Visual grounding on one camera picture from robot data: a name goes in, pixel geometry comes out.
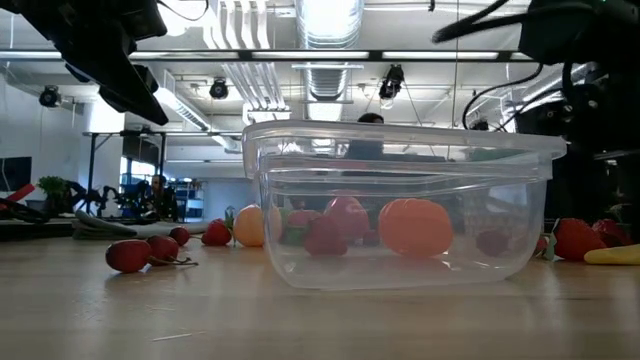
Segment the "person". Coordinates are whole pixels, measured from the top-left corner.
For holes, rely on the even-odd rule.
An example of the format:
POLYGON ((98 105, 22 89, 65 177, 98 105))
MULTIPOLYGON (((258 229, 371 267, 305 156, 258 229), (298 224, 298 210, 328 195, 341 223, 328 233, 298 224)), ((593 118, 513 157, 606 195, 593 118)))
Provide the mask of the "person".
MULTIPOLYGON (((358 123, 383 124, 384 118, 376 113, 365 113, 358 120, 358 123)), ((352 140, 345 157, 355 160, 378 160, 383 155, 383 143, 369 140, 352 140)))
POLYGON ((166 222, 178 220, 178 205, 175 190, 166 187, 166 178, 154 175, 151 179, 151 193, 145 199, 143 217, 166 222))

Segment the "clear plastic tupperware container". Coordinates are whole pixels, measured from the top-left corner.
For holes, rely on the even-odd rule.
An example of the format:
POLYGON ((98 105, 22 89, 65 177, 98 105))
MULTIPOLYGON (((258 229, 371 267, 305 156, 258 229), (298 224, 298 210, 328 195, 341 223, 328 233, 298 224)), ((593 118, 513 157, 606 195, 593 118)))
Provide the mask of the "clear plastic tupperware container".
POLYGON ((499 281, 521 270, 543 227, 552 163, 566 152, 559 137, 390 124, 271 121, 245 128, 247 176, 259 186, 260 207, 315 210, 355 197, 378 232, 382 208, 396 199, 426 199, 448 212, 454 239, 429 258, 347 244, 342 256, 311 256, 299 246, 265 239, 276 272, 291 286, 323 290, 418 287, 499 281), (378 160, 345 157, 352 140, 383 143, 378 160), (476 236, 511 236, 499 257, 476 248, 476 236))

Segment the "pink orange toy peach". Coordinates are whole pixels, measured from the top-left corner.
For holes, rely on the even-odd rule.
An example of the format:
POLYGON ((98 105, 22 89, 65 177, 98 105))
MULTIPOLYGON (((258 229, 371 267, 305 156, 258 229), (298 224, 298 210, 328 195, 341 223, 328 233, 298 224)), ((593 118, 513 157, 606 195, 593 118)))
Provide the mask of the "pink orange toy peach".
POLYGON ((237 214, 234 221, 234 238, 244 247, 262 247, 266 238, 276 241, 281 234, 281 213, 275 206, 264 214, 257 204, 248 205, 237 214))

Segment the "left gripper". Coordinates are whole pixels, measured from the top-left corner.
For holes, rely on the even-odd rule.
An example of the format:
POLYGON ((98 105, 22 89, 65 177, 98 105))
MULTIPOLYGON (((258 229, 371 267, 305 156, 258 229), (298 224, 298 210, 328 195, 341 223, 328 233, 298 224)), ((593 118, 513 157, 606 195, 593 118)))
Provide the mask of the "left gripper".
POLYGON ((14 0, 14 13, 50 41, 72 38, 64 44, 65 67, 80 82, 97 84, 111 108, 157 125, 168 122, 126 53, 131 38, 167 33, 157 0, 14 0))

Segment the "green toy fruit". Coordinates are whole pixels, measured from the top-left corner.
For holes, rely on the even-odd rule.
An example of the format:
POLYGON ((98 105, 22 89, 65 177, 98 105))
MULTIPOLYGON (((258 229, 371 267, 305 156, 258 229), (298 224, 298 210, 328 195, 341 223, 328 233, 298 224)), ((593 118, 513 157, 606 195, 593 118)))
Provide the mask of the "green toy fruit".
POLYGON ((293 210, 285 210, 283 209, 281 212, 282 215, 282 234, 279 239, 279 243, 283 245, 295 245, 299 246, 302 243, 302 237, 306 232, 307 228, 304 229, 296 229, 296 228, 288 228, 286 226, 286 219, 288 214, 293 210))

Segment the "yellow toy banana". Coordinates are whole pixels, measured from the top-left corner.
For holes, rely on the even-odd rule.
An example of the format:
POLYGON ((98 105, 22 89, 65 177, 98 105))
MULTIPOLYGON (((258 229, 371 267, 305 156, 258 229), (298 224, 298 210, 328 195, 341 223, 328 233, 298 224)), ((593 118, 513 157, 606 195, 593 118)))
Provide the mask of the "yellow toy banana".
POLYGON ((584 255, 584 261, 592 265, 640 266, 640 244, 591 250, 584 255))

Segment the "silver ventilation duct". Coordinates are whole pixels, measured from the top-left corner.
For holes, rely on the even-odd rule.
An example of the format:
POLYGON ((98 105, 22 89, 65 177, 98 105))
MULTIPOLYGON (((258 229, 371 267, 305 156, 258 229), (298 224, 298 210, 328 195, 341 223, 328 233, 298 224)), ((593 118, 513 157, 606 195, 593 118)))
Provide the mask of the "silver ventilation duct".
MULTIPOLYGON (((303 49, 351 49, 359 39, 364 0, 295 0, 298 39, 303 49)), ((304 79, 312 99, 343 97, 350 69, 308 69, 304 79)))

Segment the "black background workbench frame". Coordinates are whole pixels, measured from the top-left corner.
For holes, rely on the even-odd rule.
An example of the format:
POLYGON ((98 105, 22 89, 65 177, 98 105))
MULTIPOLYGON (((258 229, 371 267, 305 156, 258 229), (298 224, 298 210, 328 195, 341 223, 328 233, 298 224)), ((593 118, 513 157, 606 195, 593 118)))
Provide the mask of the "black background workbench frame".
POLYGON ((152 131, 121 130, 113 132, 83 133, 90 138, 89 163, 87 167, 87 188, 94 185, 96 152, 109 140, 119 138, 159 137, 160 146, 157 172, 163 175, 165 166, 178 178, 209 179, 233 178, 239 175, 241 146, 239 131, 152 131))

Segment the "dark wall monitor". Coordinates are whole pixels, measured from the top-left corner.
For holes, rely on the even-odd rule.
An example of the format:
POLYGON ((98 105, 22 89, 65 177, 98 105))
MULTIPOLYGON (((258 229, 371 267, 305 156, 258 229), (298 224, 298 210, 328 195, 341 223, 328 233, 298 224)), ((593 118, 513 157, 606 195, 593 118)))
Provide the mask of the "dark wall monitor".
POLYGON ((0 158, 0 192, 17 191, 31 183, 32 158, 0 158))

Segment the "red background robot part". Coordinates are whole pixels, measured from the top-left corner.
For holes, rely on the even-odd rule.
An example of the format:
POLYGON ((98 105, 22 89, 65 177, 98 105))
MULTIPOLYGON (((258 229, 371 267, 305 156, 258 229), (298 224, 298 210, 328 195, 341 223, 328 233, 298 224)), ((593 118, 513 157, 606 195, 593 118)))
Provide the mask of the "red background robot part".
POLYGON ((6 200, 9 200, 12 202, 18 202, 24 199, 25 197, 27 197, 28 195, 30 195, 34 190, 35 190, 34 185, 27 184, 21 187, 20 189, 18 189, 17 191, 15 191, 14 193, 10 194, 8 197, 6 197, 6 200))

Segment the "black aluminium rig frame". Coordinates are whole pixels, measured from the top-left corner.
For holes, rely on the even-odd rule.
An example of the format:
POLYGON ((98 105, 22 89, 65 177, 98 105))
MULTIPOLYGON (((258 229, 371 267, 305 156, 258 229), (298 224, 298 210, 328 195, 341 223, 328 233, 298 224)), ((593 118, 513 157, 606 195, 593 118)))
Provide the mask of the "black aluminium rig frame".
POLYGON ((77 55, 79 61, 124 59, 143 62, 464 62, 531 63, 523 53, 507 50, 145 50, 129 55, 77 55))

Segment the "small green background plant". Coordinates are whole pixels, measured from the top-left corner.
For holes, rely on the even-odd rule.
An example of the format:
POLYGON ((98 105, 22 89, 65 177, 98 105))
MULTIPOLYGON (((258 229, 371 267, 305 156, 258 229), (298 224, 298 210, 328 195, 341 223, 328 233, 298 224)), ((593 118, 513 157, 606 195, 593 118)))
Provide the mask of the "small green background plant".
POLYGON ((44 208, 50 215, 63 213, 67 198, 67 181, 58 176, 43 176, 37 182, 46 195, 44 208))

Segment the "grey folded cloth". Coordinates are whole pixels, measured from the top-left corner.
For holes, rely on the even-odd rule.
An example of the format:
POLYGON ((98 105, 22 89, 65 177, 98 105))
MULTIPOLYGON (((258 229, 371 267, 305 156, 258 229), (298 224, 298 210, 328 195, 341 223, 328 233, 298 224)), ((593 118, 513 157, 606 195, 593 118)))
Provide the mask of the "grey folded cloth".
POLYGON ((174 228, 185 227, 190 234, 204 233, 209 223, 170 223, 155 222, 147 225, 124 225, 120 222, 108 222, 77 210, 76 218, 71 222, 74 230, 72 238, 76 240, 127 240, 146 239, 153 235, 168 235, 174 228))

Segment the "orange toy tangerine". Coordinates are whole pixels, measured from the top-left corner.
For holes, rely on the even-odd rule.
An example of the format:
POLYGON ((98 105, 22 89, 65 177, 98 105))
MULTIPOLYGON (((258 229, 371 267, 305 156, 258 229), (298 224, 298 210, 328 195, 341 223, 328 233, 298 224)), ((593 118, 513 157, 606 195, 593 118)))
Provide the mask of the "orange toy tangerine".
POLYGON ((446 209, 426 199, 396 199, 378 216, 378 234, 393 252, 412 258, 429 258, 446 252, 454 239, 446 209))

